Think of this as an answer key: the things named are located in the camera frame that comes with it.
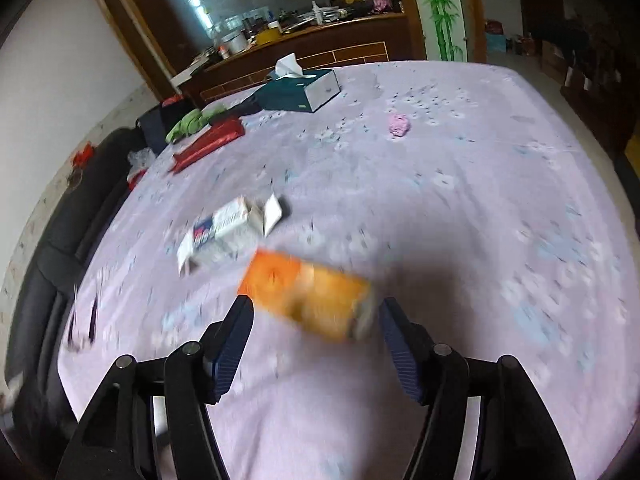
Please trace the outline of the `orange box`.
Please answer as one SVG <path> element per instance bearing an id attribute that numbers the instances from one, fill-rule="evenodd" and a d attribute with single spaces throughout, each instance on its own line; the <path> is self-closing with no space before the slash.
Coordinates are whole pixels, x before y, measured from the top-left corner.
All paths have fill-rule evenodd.
<path id="1" fill-rule="evenodd" d="M 367 336 L 378 300 L 361 276 L 265 249 L 254 255 L 238 293 L 259 309 L 335 341 Z"/>

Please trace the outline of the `white blue medicine box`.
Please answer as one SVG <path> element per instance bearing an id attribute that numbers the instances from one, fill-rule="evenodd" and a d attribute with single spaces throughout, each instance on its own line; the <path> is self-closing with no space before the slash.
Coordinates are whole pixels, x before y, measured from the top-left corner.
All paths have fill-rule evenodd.
<path id="1" fill-rule="evenodd" d="M 256 248 L 282 218 L 276 194 L 262 205 L 238 196 L 186 231 L 177 249 L 178 272 L 189 274 L 199 266 L 236 260 Z"/>

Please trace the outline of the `eyeglasses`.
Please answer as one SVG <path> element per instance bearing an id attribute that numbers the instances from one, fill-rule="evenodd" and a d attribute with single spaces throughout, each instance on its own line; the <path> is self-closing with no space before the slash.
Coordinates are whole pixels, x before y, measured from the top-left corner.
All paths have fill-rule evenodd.
<path id="1" fill-rule="evenodd" d="M 96 322 L 100 305 L 100 286 L 90 283 L 83 290 L 75 290 L 63 342 L 70 352 L 88 350 L 96 342 Z"/>

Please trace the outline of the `black sofa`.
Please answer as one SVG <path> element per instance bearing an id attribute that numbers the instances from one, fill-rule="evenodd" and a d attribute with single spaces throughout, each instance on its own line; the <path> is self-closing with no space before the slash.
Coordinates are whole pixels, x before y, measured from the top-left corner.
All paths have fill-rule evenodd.
<path id="1" fill-rule="evenodd" d="M 10 329 L 3 378 L 35 396 L 59 396 L 58 352 L 70 309 L 102 237 L 129 195 L 128 155 L 146 147 L 137 127 L 118 128 L 64 191 L 27 266 Z"/>

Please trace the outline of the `floral purple bed sheet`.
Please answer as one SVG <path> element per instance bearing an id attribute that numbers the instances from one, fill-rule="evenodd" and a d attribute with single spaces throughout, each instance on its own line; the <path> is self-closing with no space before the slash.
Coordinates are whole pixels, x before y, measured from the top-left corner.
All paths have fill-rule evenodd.
<path id="1" fill-rule="evenodd" d="M 172 174 L 164 151 L 107 229 L 79 290 L 97 282 L 96 342 L 58 355 L 81 415 L 129 353 L 166 356 L 224 317 L 250 259 L 189 274 L 177 249 L 235 197 L 283 198 L 265 246 L 368 278 L 465 356 L 516 356 L 575 474 L 595 479 L 639 413 L 639 241 L 611 163 L 503 67 L 344 67 L 314 114 L 263 112 Z M 388 118 L 406 115 L 402 138 Z"/>

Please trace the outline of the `clear plastic bag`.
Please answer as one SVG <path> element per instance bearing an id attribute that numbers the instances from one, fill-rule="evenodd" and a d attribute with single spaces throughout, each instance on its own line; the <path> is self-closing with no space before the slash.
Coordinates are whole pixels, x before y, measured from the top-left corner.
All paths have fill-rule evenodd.
<path id="1" fill-rule="evenodd" d="M 128 181 L 137 179 L 139 174 L 144 174 L 155 162 L 156 155 L 150 148 L 142 148 L 140 151 L 129 152 L 127 159 L 130 165 Z"/>

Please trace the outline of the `dark bag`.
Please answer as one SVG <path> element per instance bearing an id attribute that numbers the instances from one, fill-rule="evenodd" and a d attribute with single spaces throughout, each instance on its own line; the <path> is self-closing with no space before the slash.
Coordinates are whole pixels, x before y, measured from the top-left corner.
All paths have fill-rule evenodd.
<path id="1" fill-rule="evenodd" d="M 141 131 L 148 148 L 159 155 L 167 146 L 167 133 L 192 110 L 195 110 L 195 105 L 191 99 L 171 98 L 141 115 L 136 127 Z"/>

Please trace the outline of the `red flat pouch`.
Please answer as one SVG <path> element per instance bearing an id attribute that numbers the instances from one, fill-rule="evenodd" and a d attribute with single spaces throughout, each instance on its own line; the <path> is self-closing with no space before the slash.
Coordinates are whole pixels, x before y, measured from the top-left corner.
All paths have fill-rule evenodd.
<path id="1" fill-rule="evenodd" d="M 211 126 L 193 143 L 177 154 L 173 154 L 174 163 L 169 168 L 172 174 L 178 174 L 194 162 L 223 148 L 230 142 L 244 136 L 245 130 L 239 118 L 231 117 Z"/>

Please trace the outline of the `green cloth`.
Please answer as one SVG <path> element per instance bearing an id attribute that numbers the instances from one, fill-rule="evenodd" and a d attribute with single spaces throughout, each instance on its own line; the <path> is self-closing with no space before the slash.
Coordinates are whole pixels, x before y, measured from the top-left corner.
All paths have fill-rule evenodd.
<path id="1" fill-rule="evenodd" d="M 176 144 L 180 140 L 193 136 L 201 131 L 210 121 L 228 110 L 224 105 L 218 105 L 210 110 L 190 110 L 183 116 L 166 134 L 165 141 L 167 144 Z"/>

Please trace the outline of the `pink crumpled ball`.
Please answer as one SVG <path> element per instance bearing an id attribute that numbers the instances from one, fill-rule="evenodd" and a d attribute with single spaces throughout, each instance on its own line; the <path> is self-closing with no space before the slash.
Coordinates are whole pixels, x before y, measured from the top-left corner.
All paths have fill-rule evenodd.
<path id="1" fill-rule="evenodd" d="M 404 114 L 393 114 L 388 118 L 388 130 L 394 138 L 402 138 L 411 128 L 409 118 Z"/>

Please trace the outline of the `teal tissue box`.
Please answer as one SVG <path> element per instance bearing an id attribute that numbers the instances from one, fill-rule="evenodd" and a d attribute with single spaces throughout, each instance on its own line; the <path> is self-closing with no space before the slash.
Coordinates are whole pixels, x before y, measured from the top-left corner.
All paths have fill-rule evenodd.
<path id="1" fill-rule="evenodd" d="M 334 70 L 303 70 L 294 53 L 277 60 L 271 76 L 255 92 L 263 110 L 314 113 L 341 92 Z"/>

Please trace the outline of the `wooden headboard shelf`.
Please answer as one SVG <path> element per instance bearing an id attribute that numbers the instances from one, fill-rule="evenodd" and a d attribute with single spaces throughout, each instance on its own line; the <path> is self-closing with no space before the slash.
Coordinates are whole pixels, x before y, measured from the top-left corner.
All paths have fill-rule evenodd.
<path id="1" fill-rule="evenodd" d="M 403 13 L 314 26 L 209 65 L 180 84 L 181 93 L 204 105 L 263 84 L 277 60 L 293 53 L 300 67 L 335 68 L 390 61 L 424 61 L 420 25 Z"/>

